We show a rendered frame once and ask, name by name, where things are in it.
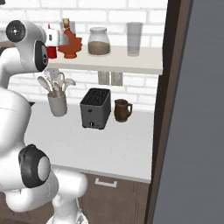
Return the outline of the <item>dark grey toaster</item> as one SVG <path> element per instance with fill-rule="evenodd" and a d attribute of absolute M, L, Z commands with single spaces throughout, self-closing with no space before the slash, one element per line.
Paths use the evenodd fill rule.
<path fill-rule="evenodd" d="M 90 88 L 80 102 L 82 126 L 103 130 L 111 112 L 110 90 Z"/>

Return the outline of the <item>white wall shelf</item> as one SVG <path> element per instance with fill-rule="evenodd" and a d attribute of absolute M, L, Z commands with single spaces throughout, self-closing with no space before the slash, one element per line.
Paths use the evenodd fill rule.
<path fill-rule="evenodd" d="M 77 52 L 75 59 L 65 59 L 62 52 L 58 52 L 56 59 L 49 59 L 50 68 L 64 68 L 90 71 L 106 71 L 132 74 L 163 73 L 163 54 L 161 48 L 141 47 L 136 57 L 127 55 L 126 46 L 112 46 L 111 53 L 106 56 L 92 56 L 88 47 L 84 45 Z"/>

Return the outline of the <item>grey tall cabinet door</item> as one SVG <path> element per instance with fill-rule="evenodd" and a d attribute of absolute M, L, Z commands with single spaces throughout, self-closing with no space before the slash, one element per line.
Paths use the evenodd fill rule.
<path fill-rule="evenodd" d="M 224 224 L 224 0 L 192 0 L 153 224 Z"/>

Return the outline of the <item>clear glass tumbler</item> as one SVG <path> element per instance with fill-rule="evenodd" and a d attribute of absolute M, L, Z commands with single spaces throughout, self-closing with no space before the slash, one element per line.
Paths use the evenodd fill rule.
<path fill-rule="evenodd" d="M 127 54 L 136 57 L 140 53 L 143 24 L 140 22 L 127 23 Z"/>

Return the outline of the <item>brown drawer front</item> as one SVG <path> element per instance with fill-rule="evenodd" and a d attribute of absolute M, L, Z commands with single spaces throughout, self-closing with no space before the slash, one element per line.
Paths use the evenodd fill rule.
<path fill-rule="evenodd" d="M 117 187 L 96 185 L 95 179 Z M 88 188 L 79 198 L 89 224 L 144 224 L 149 184 L 87 174 Z"/>

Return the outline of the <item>white spatula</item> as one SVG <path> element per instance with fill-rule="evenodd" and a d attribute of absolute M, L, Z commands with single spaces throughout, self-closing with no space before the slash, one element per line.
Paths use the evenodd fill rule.
<path fill-rule="evenodd" d="M 66 78 L 63 80 L 62 91 L 65 92 L 68 86 L 75 86 L 76 82 L 73 79 Z"/>

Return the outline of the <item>leaf-shaped amber syrup bottle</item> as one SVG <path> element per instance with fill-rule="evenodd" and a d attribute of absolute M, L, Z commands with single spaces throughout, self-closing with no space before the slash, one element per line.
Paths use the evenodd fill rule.
<path fill-rule="evenodd" d="M 77 57 L 77 52 L 82 48 L 82 38 L 77 38 L 76 34 L 71 30 L 70 20 L 66 17 L 63 19 L 63 33 L 68 37 L 68 44 L 61 44 L 58 50 L 64 53 L 65 59 L 74 59 Z"/>

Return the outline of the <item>pale grey utensil pot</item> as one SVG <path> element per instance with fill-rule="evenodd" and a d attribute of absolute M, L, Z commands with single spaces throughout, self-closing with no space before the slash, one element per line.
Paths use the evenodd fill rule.
<path fill-rule="evenodd" d="M 67 113 L 67 98 L 66 95 L 52 97 L 50 93 L 47 94 L 50 110 L 54 116 L 61 117 Z"/>

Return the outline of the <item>grey wall socket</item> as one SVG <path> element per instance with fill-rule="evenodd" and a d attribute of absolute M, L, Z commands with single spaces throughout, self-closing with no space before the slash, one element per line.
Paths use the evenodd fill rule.
<path fill-rule="evenodd" d="M 109 72 L 105 72 L 105 71 L 98 72 L 98 84 L 99 85 L 109 84 Z"/>
<path fill-rule="evenodd" d="M 123 74 L 118 72 L 111 73 L 111 85 L 121 86 L 123 84 Z"/>

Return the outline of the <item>red condiment bottle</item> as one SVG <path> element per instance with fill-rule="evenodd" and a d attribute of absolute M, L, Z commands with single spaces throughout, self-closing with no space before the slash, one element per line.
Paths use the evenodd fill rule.
<path fill-rule="evenodd" d="M 54 29 L 51 29 L 50 26 L 47 26 L 47 41 L 45 43 L 47 49 L 47 55 L 49 59 L 56 59 L 57 58 L 57 33 Z"/>

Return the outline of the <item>brown mug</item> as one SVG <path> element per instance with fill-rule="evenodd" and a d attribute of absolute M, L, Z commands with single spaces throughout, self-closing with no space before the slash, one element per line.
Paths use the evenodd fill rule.
<path fill-rule="evenodd" d="M 115 119 L 120 122 L 126 122 L 132 114 L 133 105 L 124 99 L 115 100 Z"/>

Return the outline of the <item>white spoon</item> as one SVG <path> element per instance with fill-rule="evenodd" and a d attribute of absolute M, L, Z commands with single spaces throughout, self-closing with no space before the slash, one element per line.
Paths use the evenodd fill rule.
<path fill-rule="evenodd" d="M 49 87 L 49 84 L 47 83 L 47 81 L 44 77 L 39 76 L 38 77 L 38 82 L 44 89 L 46 89 L 49 92 L 50 95 L 52 95 L 52 91 Z"/>

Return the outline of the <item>glass jar with brown contents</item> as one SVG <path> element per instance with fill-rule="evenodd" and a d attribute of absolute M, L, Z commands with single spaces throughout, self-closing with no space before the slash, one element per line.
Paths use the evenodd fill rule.
<path fill-rule="evenodd" d="M 91 27 L 88 39 L 88 53 L 94 56 L 108 55 L 110 42 L 106 27 Z"/>

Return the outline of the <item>white whisk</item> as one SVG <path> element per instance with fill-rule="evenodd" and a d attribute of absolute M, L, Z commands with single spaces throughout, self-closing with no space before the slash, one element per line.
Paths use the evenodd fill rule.
<path fill-rule="evenodd" d="M 50 84 L 52 93 L 57 96 L 60 92 L 60 84 L 58 82 L 59 75 L 51 68 L 45 70 L 45 78 Z"/>

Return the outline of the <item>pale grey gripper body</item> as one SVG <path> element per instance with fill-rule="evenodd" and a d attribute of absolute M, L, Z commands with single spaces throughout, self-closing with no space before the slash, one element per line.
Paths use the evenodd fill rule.
<path fill-rule="evenodd" d="M 63 30 L 59 30 L 59 45 L 60 46 L 68 46 L 69 45 L 68 36 L 64 33 Z"/>

